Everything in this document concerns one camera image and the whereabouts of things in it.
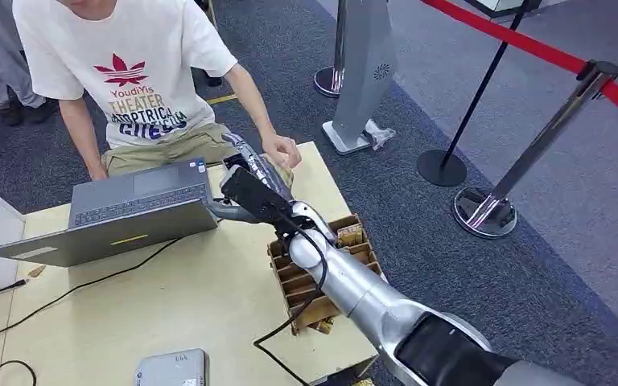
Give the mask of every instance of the stanchion post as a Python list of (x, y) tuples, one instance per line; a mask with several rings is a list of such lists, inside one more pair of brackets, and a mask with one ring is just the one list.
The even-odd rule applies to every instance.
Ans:
[(609, 62), (589, 62), (579, 73), (579, 85), (565, 105), (550, 119), (493, 191), (468, 187), (454, 198), (453, 214), (458, 223), (471, 234), (486, 239), (505, 236), (515, 228), (517, 213), (506, 198), (532, 165), (548, 150), (567, 127), (612, 76), (617, 66)]
[[(513, 18), (513, 21), (510, 23), (511, 30), (515, 31), (517, 26), (520, 25), (520, 22), (525, 16), (525, 13), (529, 9), (529, 5), (531, 3), (532, 0), (522, 0), (522, 4), (517, 10), (515, 18)], [(496, 67), (498, 67), (501, 62), (506, 48), (508, 48), (508, 44), (506, 42), (501, 42), (501, 45), (499, 46), (499, 49), (496, 50), (494, 59), (492, 59), (492, 62), (489, 64), (489, 68), (484, 74), (480, 87), (477, 89), (477, 92), (475, 92), (475, 96), (472, 98), (472, 102), (470, 102), (468, 111), (465, 112), (465, 116), (463, 116), (463, 120), (460, 122), (460, 126), (456, 130), (454, 139), (451, 141), (447, 151), (428, 150), (425, 153), (420, 154), (418, 157), (418, 161), (416, 162), (418, 173), (428, 182), (433, 183), (438, 187), (455, 187), (465, 181), (465, 178), (468, 175), (468, 169), (465, 167), (463, 161), (461, 161), (461, 159), (454, 154), (454, 150), (458, 146), (460, 137), (463, 135), (465, 127), (468, 125), (472, 114), (475, 112), (475, 108), (480, 102), (480, 99), (484, 94), (484, 90), (487, 88), (492, 76), (494, 76)]]
[(340, 96), (344, 79), (344, 30), (347, 22), (347, 1), (339, 0), (337, 4), (335, 57), (333, 64), (331, 67), (322, 68), (314, 74), (316, 91), (331, 98)]

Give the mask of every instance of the cardboard divider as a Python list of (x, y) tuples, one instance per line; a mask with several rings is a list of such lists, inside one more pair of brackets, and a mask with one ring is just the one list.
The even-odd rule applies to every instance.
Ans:
[[(381, 267), (357, 215), (344, 217), (328, 225), (338, 235), (338, 247), (345, 248), (360, 263), (366, 265), (374, 273), (382, 275)], [(286, 300), (288, 315), (292, 315), (314, 295), (316, 283), (306, 271), (292, 262), (287, 253), (283, 252), (283, 247), (277, 241), (269, 244), (271, 268), (274, 270)], [(295, 320), (292, 324), (292, 332), (296, 335), (312, 323), (339, 314), (340, 310), (327, 296), (321, 294)]]

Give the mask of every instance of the silver robotic arm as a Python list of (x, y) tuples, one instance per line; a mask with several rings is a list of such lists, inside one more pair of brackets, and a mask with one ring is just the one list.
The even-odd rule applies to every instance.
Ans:
[[(260, 169), (233, 166), (221, 190), (240, 206), (219, 207), (215, 214), (274, 225), (278, 237), (289, 246), (292, 261), (317, 283), (325, 274), (322, 292), (356, 324), (404, 385), (581, 386), (536, 364), (493, 353), (487, 339), (464, 320), (396, 291), (336, 247), (337, 237), (320, 214), (277, 186), (273, 167)], [(296, 232), (297, 227), (303, 234)], [(325, 273), (322, 257), (328, 267)]]
[[(581, 386), (536, 364), (492, 353), (484, 336), (453, 314), (413, 302), (351, 254), (337, 249), (335, 235), (303, 202), (294, 217), (308, 217), (305, 233), (328, 263), (322, 291), (350, 318), (404, 385)], [(290, 240), (290, 258), (318, 282), (321, 257), (304, 236)]]

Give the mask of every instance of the yellow sticker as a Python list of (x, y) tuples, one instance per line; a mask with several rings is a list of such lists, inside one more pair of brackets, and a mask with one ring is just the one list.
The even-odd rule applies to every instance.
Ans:
[(238, 99), (238, 95), (231, 94), (231, 95), (222, 96), (219, 98), (210, 99), (209, 101), (207, 101), (207, 103), (209, 103), (210, 105), (216, 105), (217, 103), (226, 102), (226, 101), (230, 101), (233, 99)]
[(144, 237), (148, 237), (148, 235), (141, 235), (141, 236), (130, 237), (128, 239), (115, 241), (114, 243), (110, 243), (110, 245), (124, 244), (124, 243), (128, 243), (130, 241), (142, 239)]

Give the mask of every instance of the man's hand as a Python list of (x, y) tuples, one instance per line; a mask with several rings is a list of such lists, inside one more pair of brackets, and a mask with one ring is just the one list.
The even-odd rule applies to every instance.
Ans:
[(262, 137), (262, 149), (277, 165), (293, 168), (302, 161), (295, 140), (281, 137), (277, 134), (268, 134)]
[(92, 181), (100, 181), (102, 179), (108, 179), (108, 172), (105, 171), (103, 166), (94, 167), (93, 169), (89, 169), (89, 176), (91, 176)]

